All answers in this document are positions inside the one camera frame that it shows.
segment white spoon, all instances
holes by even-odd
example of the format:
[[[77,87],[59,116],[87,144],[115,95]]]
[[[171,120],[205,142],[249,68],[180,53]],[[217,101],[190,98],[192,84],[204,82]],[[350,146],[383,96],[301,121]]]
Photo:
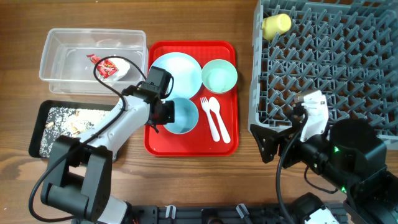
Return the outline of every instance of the white spoon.
[[[214,112],[217,116],[218,126],[220,127],[221,136],[223,137],[224,142],[230,143],[231,138],[226,130],[225,124],[220,115],[220,103],[216,98],[210,97],[209,104],[210,104],[210,110],[212,110],[212,112]]]

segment red snack packet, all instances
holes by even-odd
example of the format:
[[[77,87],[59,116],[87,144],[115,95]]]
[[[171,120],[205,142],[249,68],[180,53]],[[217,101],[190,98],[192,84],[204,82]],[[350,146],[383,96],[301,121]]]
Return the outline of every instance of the red snack packet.
[[[97,62],[101,60],[101,58],[99,58],[95,54],[87,55],[87,57],[90,58],[91,62],[93,62],[94,64],[97,64]],[[119,69],[116,68],[115,64],[112,61],[106,59],[97,66],[97,70],[99,71],[99,74],[102,77],[108,78],[111,75],[113,75],[115,72],[117,72]]]

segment yellow cup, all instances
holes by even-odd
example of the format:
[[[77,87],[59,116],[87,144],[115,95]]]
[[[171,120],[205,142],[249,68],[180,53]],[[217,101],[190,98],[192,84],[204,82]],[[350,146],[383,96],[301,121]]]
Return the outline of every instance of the yellow cup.
[[[270,16],[262,21],[262,37],[272,40],[276,33],[284,34],[292,27],[292,20],[287,14]]]

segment gray plastic basket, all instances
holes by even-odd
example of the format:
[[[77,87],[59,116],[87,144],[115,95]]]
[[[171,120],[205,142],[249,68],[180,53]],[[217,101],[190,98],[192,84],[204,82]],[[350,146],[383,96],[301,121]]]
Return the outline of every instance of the gray plastic basket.
[[[397,8],[395,0],[259,0],[248,128],[290,127],[284,113],[295,94],[317,89],[327,95],[330,124],[367,119],[388,149],[398,149]],[[264,40],[263,18],[281,13],[292,28]]]

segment wooden table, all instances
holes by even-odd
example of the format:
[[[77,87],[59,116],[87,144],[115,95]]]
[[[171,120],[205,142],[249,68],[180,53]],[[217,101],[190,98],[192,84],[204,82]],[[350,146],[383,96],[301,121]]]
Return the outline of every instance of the wooden table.
[[[46,162],[28,155],[41,102],[45,100],[115,103],[116,97],[54,95],[39,79],[47,32],[54,27],[137,29],[147,34],[148,48],[158,40],[226,40],[236,49],[239,73],[240,147],[229,157],[156,158],[144,149],[142,128],[125,143],[113,165],[112,194],[133,205],[257,205],[276,203],[277,160],[264,164],[247,129],[252,76],[252,23],[257,0],[96,2],[0,5],[0,223],[37,223],[27,201]],[[398,174],[398,152],[387,164]],[[297,164],[282,174],[286,202],[313,192],[321,199],[342,202],[343,193],[323,194],[303,179]],[[310,172],[314,184],[332,189]],[[35,200],[48,218],[65,214]]]

